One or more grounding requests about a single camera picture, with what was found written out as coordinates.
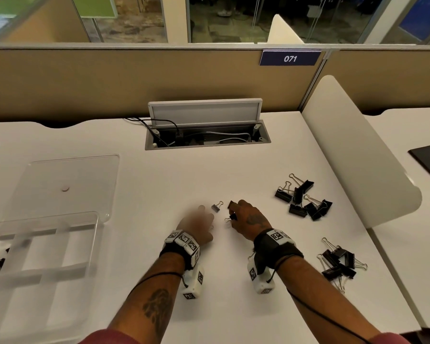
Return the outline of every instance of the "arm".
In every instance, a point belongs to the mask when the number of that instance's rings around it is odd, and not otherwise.
[[[202,246],[212,241],[209,227],[213,214],[206,214],[204,207],[186,216],[177,229],[192,235]],[[141,280],[160,273],[185,271],[183,257],[176,253],[165,253],[151,266]],[[120,331],[140,344],[159,344],[171,318],[180,278],[175,275],[160,275],[138,285],[116,314],[109,329]]]
[[[230,205],[230,214],[236,213],[232,227],[254,241],[265,229],[272,228],[264,215],[245,200]],[[306,304],[350,329],[365,339],[380,332],[308,262],[298,256],[286,260],[277,271],[287,289]],[[320,344],[361,343],[353,335],[339,329],[295,301],[299,312]]]

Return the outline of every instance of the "hand tattoo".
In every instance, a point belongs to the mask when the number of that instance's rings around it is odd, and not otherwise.
[[[166,289],[157,289],[143,306],[145,316],[155,324],[156,335],[161,341],[172,313],[172,297]]]
[[[268,220],[262,213],[248,215],[246,222],[253,226],[259,224],[264,229],[270,228]]]

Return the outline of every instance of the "person's right hand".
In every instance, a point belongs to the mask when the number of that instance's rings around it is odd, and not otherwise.
[[[266,217],[243,199],[237,204],[231,203],[229,214],[232,215],[233,213],[236,213],[237,220],[231,220],[231,226],[248,240],[254,241],[262,231],[272,228]]]

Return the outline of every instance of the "person's right arm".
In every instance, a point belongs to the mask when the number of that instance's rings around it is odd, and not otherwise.
[[[265,229],[272,228],[264,215],[245,200],[231,203],[230,213],[236,213],[232,227],[249,240]],[[380,334],[372,324],[339,291],[308,262],[298,256],[288,258],[276,271],[287,289],[316,311],[369,340]],[[306,324],[320,344],[359,344],[354,335],[329,323],[294,300]]]

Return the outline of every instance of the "sleeve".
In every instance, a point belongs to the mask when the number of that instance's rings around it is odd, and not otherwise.
[[[139,344],[139,342],[123,332],[101,329],[88,335],[79,344]]]
[[[409,344],[409,342],[395,333],[381,333],[370,339],[372,344]]]

